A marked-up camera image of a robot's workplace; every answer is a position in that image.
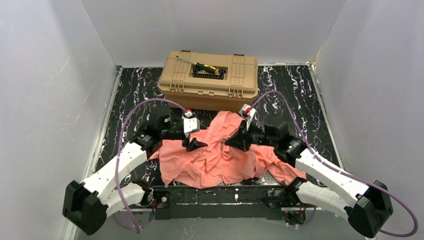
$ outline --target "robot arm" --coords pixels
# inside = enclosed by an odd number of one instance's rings
[[[204,129],[191,112],[174,117],[156,108],[150,113],[149,120],[140,126],[121,151],[119,182],[147,161],[162,146],[163,139],[182,140],[182,146],[188,152],[207,146],[196,138],[190,141],[191,133]],[[118,191],[114,191],[116,163],[115,156],[90,177],[80,183],[72,181],[66,187],[62,214],[87,235],[97,232],[106,218],[124,208]],[[131,182],[121,190],[129,205],[149,207],[153,203],[153,188],[143,180]]]
[[[387,194],[342,175],[342,172],[346,173],[343,169],[316,152],[311,153],[301,139],[290,135],[286,122],[267,122],[262,130],[250,125],[255,114],[251,106],[245,104],[239,114],[245,120],[241,122],[238,131],[225,141],[226,145],[242,151],[248,151],[251,144],[274,147],[274,153],[281,161],[304,171],[329,187],[321,188],[298,177],[277,196],[286,203],[294,206],[302,202],[333,212],[346,219],[357,232],[368,238],[373,238],[392,215],[393,207]],[[318,155],[322,162],[315,159],[314,155]],[[324,163],[337,171],[328,168]],[[379,181],[374,184],[387,190]]]

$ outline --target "screwdriver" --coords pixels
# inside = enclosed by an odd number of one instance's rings
[[[201,63],[198,63],[198,62],[192,62],[192,61],[187,60],[185,58],[182,58],[180,56],[175,56],[175,57],[177,57],[177,58],[179,58],[181,60],[184,60],[186,62],[189,62],[189,63],[191,63],[191,64],[193,64],[193,65],[195,65],[195,66],[197,66],[197,67],[199,67],[199,68],[201,68],[203,70],[205,70],[206,72],[208,72],[210,74],[217,74],[217,72],[218,72],[218,70],[215,67],[213,67],[213,66],[201,64]]]

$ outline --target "white backdrop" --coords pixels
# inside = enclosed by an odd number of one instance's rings
[[[345,0],[82,0],[116,65],[163,66],[169,51],[314,61]]]
[[[385,183],[411,207],[421,230],[408,240],[424,239],[423,59],[423,1],[348,0],[316,61],[344,167]],[[411,217],[392,202],[383,229],[409,232]]]
[[[80,1],[1,1],[0,239],[61,239],[115,77]]]

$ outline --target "crumpled towel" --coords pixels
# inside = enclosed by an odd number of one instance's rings
[[[150,159],[159,158],[162,181],[173,180],[197,189],[216,187],[220,183],[235,184],[253,177],[261,178],[266,171],[279,182],[290,183],[295,177],[306,178],[279,160],[270,146],[252,144],[249,151],[226,146],[242,121],[237,113],[220,111],[206,130],[191,134],[208,146],[187,152],[181,140],[163,140],[162,147]]]

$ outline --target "tan plastic case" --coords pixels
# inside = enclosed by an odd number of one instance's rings
[[[223,69],[223,79],[193,77],[195,66],[176,56]],[[238,113],[243,104],[251,105],[258,97],[258,60],[253,56],[237,54],[171,51],[158,88],[166,99],[187,109]]]

